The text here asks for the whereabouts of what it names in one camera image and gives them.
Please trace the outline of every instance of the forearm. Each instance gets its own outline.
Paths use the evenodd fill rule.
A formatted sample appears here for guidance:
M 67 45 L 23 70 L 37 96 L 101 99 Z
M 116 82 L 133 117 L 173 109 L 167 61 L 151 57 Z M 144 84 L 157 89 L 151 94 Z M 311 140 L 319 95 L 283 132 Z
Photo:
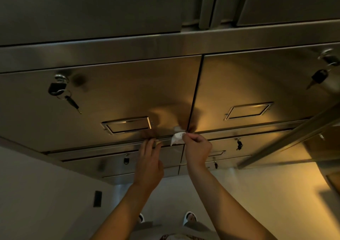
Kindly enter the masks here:
M 91 240 L 127 239 L 149 196 L 150 193 L 140 186 L 132 184 L 118 206 L 106 218 Z
M 202 167 L 188 166 L 193 185 L 221 239 L 275 239 Z

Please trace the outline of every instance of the person's left hand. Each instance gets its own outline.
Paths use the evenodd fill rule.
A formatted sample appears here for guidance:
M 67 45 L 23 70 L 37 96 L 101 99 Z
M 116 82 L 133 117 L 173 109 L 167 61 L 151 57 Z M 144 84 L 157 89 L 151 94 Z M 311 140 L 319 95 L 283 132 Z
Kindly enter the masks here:
M 164 176 L 163 163 L 159 160 L 162 143 L 157 144 L 155 149 L 152 149 L 154 142 L 155 139 L 145 140 L 140 146 L 133 182 L 145 190 L 147 194 L 151 194 Z

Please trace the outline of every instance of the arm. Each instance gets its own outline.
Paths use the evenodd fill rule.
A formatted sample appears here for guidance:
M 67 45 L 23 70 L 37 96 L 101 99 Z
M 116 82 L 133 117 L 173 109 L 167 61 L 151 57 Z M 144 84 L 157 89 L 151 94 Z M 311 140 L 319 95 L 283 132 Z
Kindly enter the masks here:
M 251 216 L 205 167 L 212 144 L 203 136 L 186 133 L 186 159 L 191 181 L 223 239 L 276 239 Z
M 154 142 L 155 139 L 151 139 L 142 143 L 133 184 L 91 240 L 125 240 L 130 236 L 151 192 L 164 175 L 163 164 L 159 161 L 162 144 L 152 150 Z

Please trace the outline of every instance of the white slipper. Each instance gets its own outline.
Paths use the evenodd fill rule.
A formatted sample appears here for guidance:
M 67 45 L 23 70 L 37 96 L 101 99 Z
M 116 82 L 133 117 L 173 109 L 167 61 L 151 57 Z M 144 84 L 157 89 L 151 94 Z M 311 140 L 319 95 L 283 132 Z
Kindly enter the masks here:
M 183 226 L 188 222 L 188 219 L 187 219 L 187 217 L 188 217 L 188 215 L 189 214 L 192 214 L 192 215 L 194 215 L 195 216 L 195 218 L 196 218 L 196 221 L 197 221 L 197 217 L 196 217 L 196 215 L 193 213 L 193 212 L 191 212 L 191 211 L 189 211 L 189 212 L 187 212 L 187 213 L 185 213 L 185 216 L 184 216 L 184 220 L 183 220 Z
M 139 214 L 139 218 L 140 218 L 140 219 L 141 219 L 141 221 L 142 221 L 141 223 L 145 222 L 145 219 L 144 219 L 144 216 L 143 216 L 143 214 L 142 214 L 142 213 L 140 213 L 140 214 Z

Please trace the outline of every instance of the foot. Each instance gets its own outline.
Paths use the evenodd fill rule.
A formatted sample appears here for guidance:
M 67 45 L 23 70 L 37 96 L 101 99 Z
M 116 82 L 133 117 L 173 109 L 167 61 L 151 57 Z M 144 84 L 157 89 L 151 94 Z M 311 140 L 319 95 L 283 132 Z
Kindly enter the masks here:
M 191 211 L 187 212 L 184 216 L 184 220 L 183 220 L 183 225 L 185 225 L 188 221 L 190 222 L 195 222 L 197 221 L 197 218 L 195 216 L 194 213 L 192 213 Z
M 138 216 L 138 223 L 140 224 L 140 223 L 143 223 L 145 220 L 144 220 L 144 216 L 143 216 L 143 214 L 142 213 L 140 213 L 139 214 L 139 216 Z

